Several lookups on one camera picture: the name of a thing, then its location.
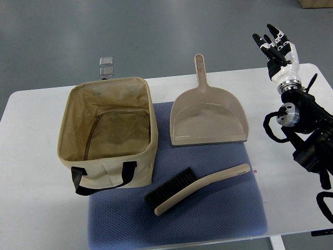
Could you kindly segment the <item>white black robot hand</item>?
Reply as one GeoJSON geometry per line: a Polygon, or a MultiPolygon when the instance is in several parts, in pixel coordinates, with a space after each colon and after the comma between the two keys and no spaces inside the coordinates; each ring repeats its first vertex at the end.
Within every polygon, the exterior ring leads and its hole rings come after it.
{"type": "Polygon", "coordinates": [[[267,58],[268,76],[271,81],[281,84],[286,81],[301,82],[298,71],[300,63],[295,45],[277,27],[267,24],[273,38],[253,34],[256,45],[267,58]]]}

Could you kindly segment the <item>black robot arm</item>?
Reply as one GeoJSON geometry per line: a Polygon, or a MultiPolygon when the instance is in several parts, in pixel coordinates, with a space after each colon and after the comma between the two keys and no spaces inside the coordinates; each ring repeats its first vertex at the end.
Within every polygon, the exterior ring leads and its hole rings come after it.
{"type": "Polygon", "coordinates": [[[297,80],[282,83],[279,90],[283,105],[265,116],[263,128],[273,141],[291,143],[294,161],[319,175],[323,191],[316,201],[323,215],[332,221],[332,211],[325,203],[332,197],[332,115],[309,93],[316,78],[315,74],[306,88],[297,80]]]}

